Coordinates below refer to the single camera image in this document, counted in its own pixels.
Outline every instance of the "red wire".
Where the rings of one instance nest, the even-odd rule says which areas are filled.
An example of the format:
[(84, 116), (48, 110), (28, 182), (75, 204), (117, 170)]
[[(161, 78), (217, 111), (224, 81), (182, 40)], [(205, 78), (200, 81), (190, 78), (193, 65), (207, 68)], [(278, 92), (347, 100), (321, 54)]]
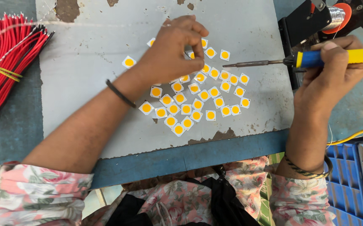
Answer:
[[(6, 14), (0, 20), (0, 31), (15, 24), (23, 24), (28, 21), (20, 16), (9, 17)], [(0, 34), (0, 68), (21, 74), (25, 68), (38, 56), (42, 46), (48, 39), (47, 29), (36, 28), (29, 37), (23, 40), (32, 31), (32, 26), (20, 26), (9, 29)], [(0, 73), (0, 108), (8, 97), (10, 90), (16, 83), (13, 79)]]

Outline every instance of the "blue workbench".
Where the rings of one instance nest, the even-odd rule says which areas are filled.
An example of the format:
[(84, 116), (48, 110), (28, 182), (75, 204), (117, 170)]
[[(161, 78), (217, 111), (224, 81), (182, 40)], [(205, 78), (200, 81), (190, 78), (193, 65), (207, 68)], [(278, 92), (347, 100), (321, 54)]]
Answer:
[[(277, 18), (288, 15), (303, 0), (274, 0)], [(36, 18), (35, 1), (0, 1), (4, 12)], [(363, 41), (363, 30), (353, 32)], [(334, 140), (363, 128), (363, 80), (333, 110), (330, 125)], [(225, 162), (284, 151), (287, 131), (159, 150), (101, 160), (94, 172), (93, 188), (132, 182)], [(0, 164), (22, 160), (43, 139), (41, 80), (36, 60), (17, 84), (0, 111)]]

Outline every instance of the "orange spool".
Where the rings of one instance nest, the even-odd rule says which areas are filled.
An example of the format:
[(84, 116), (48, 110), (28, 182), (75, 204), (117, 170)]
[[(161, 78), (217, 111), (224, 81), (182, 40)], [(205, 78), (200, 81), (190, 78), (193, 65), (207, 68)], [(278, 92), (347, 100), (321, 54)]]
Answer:
[(344, 28), (346, 26), (346, 24), (348, 24), (350, 18), (352, 17), (352, 8), (350, 8), (350, 5), (348, 5), (346, 3), (337, 3), (333, 6), (343, 9), (345, 11), (345, 18), (340, 26), (326, 30), (326, 31), (322, 31), (324, 34), (333, 34), (333, 33), (340, 31), (342, 28)]

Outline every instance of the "blue soldering iron grip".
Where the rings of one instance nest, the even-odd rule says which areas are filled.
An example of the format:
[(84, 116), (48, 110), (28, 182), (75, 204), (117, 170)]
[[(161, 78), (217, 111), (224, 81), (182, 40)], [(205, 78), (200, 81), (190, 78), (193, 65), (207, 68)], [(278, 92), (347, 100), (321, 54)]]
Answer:
[(324, 62), (321, 60), (321, 51), (308, 51), (303, 52), (302, 68), (314, 68), (324, 66)]

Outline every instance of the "person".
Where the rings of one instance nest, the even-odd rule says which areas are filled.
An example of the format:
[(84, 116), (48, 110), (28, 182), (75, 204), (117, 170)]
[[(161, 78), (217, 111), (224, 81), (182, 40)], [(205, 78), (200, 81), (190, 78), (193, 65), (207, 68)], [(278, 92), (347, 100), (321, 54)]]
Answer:
[[(167, 19), (140, 61), (113, 81), (134, 102), (156, 83), (204, 66), (195, 16)], [(195, 59), (184, 58), (190, 45)], [(338, 101), (363, 78), (363, 64), (348, 64), (355, 36), (317, 44), (323, 68), (307, 70), (294, 99), (285, 157), (272, 166), (270, 199), (276, 225), (333, 225), (323, 175), (327, 123)], [(91, 173), (130, 106), (109, 88), (66, 119), (20, 162), (0, 165), (0, 225), (258, 225), (259, 191), (267, 157), (133, 182), (110, 205), (81, 221)], [(310, 175), (298, 173), (293, 164)]]

